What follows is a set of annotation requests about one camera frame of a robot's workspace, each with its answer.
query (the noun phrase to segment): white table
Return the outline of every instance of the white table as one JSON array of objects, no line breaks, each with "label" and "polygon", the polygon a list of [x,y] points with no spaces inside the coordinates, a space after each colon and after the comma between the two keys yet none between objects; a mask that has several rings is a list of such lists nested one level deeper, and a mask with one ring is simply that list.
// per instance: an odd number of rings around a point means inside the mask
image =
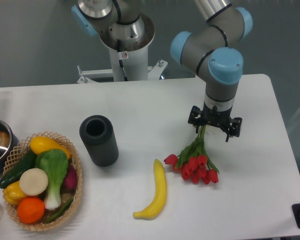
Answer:
[{"label": "white table", "polygon": [[[220,170],[219,183],[184,182],[165,165],[168,198],[154,220],[136,220],[154,197],[153,162],[180,151],[195,137],[187,123],[202,107],[198,78],[0,88],[0,119],[21,140],[57,132],[75,145],[83,171],[80,207],[61,227],[20,229],[4,211],[1,240],[241,240],[300,235],[291,205],[300,203],[300,175],[270,79],[244,75],[232,117],[242,117],[239,138],[208,127],[206,150]],[[99,168],[79,136],[91,115],[110,119],[117,162]]]}]

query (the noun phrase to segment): tulip bouquet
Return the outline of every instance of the tulip bouquet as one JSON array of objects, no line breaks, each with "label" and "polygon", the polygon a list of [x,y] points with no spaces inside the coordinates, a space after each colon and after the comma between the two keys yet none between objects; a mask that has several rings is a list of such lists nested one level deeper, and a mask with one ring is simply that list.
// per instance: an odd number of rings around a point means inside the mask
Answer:
[{"label": "tulip bouquet", "polygon": [[219,170],[212,163],[205,149],[205,131],[206,126],[201,126],[190,145],[186,146],[178,156],[170,154],[164,160],[165,164],[172,165],[174,171],[180,171],[185,181],[191,179],[194,184],[197,184],[200,179],[205,184],[219,181]]}]

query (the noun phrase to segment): blue joint cap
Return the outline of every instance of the blue joint cap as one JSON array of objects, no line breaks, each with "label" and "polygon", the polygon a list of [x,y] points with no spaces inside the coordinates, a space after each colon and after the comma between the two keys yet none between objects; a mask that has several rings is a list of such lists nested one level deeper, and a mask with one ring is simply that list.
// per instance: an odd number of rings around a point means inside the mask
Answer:
[{"label": "blue joint cap", "polygon": [[88,34],[90,37],[93,37],[97,35],[97,31],[91,26],[91,24],[88,22],[88,20],[82,15],[80,10],[77,8],[77,6],[73,6],[71,8],[71,13],[80,28]]},{"label": "blue joint cap", "polygon": [[221,47],[213,51],[208,62],[212,77],[224,85],[239,82],[243,73],[244,58],[234,48]]},{"label": "blue joint cap", "polygon": [[254,21],[252,20],[252,16],[251,16],[250,12],[248,12],[243,7],[236,7],[235,9],[237,9],[243,17],[243,21],[244,21],[244,32],[242,35],[242,39],[243,39],[248,33],[250,33],[250,31],[254,25]]},{"label": "blue joint cap", "polygon": [[177,36],[174,37],[171,46],[170,46],[170,54],[175,61],[181,64],[181,54],[182,50],[184,49],[184,45],[191,35],[191,32],[182,31]]}]

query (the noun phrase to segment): orange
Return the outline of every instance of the orange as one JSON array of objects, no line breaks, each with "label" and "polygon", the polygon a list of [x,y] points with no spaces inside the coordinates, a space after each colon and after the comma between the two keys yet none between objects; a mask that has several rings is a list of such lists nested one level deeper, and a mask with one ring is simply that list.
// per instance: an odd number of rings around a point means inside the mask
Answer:
[{"label": "orange", "polygon": [[16,209],[16,215],[19,218],[19,221],[24,224],[32,224],[40,220],[44,213],[44,201],[35,196],[23,199]]}]

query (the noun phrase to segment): purple vegetable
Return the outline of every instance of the purple vegetable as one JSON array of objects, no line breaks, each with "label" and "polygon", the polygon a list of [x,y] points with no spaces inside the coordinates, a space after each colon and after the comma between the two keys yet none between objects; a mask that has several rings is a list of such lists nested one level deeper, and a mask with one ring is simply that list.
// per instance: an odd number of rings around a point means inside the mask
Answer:
[{"label": "purple vegetable", "polygon": [[76,188],[78,182],[77,172],[75,168],[69,164],[67,174],[63,180],[62,186],[66,189],[73,190]]}]

